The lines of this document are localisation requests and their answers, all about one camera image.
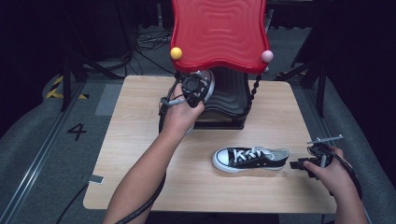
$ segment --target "hand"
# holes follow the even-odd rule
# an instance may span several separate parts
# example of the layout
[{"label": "hand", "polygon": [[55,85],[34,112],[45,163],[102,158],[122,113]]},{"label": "hand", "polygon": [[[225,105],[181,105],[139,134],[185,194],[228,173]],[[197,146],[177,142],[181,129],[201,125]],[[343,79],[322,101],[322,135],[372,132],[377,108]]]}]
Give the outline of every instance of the hand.
[{"label": "hand", "polygon": [[[341,159],[345,160],[342,149],[338,147],[330,147],[330,149]],[[326,168],[319,167],[310,161],[305,161],[304,166],[320,179],[324,187],[326,187],[334,197],[343,197],[343,195],[356,191],[355,185],[346,169],[340,161],[336,159],[333,159],[332,163]]]},{"label": "hand", "polygon": [[[184,99],[180,83],[176,85],[170,99],[173,100],[175,97],[177,97],[177,99]],[[187,102],[172,105],[166,112],[162,132],[175,133],[179,136],[184,136],[189,128],[194,125],[195,120],[204,111],[204,109],[205,107],[203,102],[200,102],[195,108],[191,108]]]}]

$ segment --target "human arm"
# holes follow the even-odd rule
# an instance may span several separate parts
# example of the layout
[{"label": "human arm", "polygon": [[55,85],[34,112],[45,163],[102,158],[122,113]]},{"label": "human arm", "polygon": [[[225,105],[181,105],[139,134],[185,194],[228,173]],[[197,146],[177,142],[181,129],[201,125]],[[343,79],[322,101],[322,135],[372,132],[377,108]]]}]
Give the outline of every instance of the human arm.
[{"label": "human arm", "polygon": [[[178,84],[173,97],[180,94],[182,90]],[[146,203],[163,180],[177,146],[203,110],[202,103],[190,108],[186,102],[173,105],[167,110],[161,133],[117,186],[104,223],[116,223]],[[149,210],[150,208],[130,223],[144,223]]]},{"label": "human arm", "polygon": [[[338,147],[331,147],[331,150],[345,160],[343,150]],[[324,187],[334,195],[337,203],[335,212],[336,224],[368,223],[364,213],[364,206],[355,184],[340,161],[332,160],[332,163],[326,168],[319,167],[310,161],[305,161],[304,166],[314,173]]]}]

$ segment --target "sneaker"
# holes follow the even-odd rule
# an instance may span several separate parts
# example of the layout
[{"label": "sneaker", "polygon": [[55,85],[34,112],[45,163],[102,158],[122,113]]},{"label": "sneaker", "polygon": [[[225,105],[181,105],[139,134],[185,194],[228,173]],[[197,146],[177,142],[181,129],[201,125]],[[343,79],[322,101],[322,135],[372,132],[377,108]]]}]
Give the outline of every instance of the sneaker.
[{"label": "sneaker", "polygon": [[213,155],[213,165],[223,172],[238,173],[255,168],[280,170],[289,157],[289,151],[264,147],[224,147]]}]

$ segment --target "white shoelace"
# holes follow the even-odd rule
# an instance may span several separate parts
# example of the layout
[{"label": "white shoelace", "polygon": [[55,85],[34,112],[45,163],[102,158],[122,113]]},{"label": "white shoelace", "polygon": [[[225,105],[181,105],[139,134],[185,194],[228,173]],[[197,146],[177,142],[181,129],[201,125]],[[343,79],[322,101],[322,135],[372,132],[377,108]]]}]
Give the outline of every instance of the white shoelace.
[{"label": "white shoelace", "polygon": [[263,147],[254,147],[248,151],[234,149],[233,162],[236,162],[238,158],[241,158],[242,160],[246,161],[246,160],[251,160],[252,158],[266,156],[266,155],[271,156],[271,157],[267,156],[269,160],[272,160],[275,157],[274,154],[271,153],[271,151]]}]

